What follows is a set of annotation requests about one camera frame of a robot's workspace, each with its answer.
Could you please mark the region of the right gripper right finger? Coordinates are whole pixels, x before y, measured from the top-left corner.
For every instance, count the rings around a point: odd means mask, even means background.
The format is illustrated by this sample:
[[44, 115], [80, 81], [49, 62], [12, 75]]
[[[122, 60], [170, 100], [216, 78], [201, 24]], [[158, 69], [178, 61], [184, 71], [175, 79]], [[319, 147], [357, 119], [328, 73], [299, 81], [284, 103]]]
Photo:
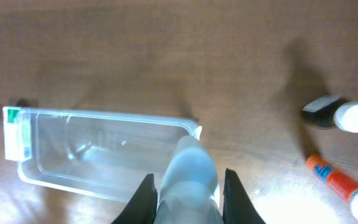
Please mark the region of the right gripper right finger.
[[265, 224], [256, 211], [237, 173], [226, 169], [224, 179], [224, 224]]

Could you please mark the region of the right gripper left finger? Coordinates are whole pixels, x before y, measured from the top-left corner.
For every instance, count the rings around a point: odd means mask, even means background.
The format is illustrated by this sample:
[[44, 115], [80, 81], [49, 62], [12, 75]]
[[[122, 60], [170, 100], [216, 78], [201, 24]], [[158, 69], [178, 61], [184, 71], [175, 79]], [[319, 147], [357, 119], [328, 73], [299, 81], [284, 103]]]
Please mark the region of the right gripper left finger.
[[147, 174], [123, 211], [111, 224], [153, 224], [158, 193], [154, 175]]

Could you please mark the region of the white lotion bottle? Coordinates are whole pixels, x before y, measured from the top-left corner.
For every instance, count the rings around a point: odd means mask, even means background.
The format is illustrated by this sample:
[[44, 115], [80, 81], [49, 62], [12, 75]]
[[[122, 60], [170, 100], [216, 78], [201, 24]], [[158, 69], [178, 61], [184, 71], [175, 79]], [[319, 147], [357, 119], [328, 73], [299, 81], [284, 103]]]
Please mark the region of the white lotion bottle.
[[156, 224], [219, 224], [220, 189], [216, 166], [193, 136], [182, 137], [165, 172]]

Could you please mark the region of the orange tube white cap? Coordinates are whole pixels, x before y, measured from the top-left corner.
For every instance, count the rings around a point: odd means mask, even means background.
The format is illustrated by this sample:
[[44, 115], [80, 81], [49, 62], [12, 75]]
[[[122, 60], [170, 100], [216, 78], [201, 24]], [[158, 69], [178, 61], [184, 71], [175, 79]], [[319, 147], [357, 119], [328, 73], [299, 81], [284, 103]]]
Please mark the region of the orange tube white cap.
[[334, 167], [319, 154], [307, 158], [306, 165], [339, 198], [349, 204], [352, 215], [358, 220], [358, 181]]

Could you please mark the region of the dark bottle white cap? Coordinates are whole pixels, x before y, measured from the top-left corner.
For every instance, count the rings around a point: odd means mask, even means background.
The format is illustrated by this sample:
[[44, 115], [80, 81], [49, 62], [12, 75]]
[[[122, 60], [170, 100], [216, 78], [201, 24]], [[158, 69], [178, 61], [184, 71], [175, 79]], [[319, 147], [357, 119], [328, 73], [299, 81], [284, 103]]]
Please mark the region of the dark bottle white cap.
[[358, 133], [358, 101], [324, 95], [305, 105], [301, 116], [320, 128], [339, 128], [346, 132]]

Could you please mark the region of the white green medicine box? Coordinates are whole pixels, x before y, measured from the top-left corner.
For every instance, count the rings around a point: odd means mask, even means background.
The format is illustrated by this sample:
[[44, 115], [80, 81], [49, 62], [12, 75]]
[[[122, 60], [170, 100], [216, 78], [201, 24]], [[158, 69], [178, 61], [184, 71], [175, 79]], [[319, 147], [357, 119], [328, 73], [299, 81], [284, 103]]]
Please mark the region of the white green medicine box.
[[23, 108], [16, 106], [2, 108], [4, 155], [9, 161], [22, 162], [32, 157], [31, 133], [23, 112]]

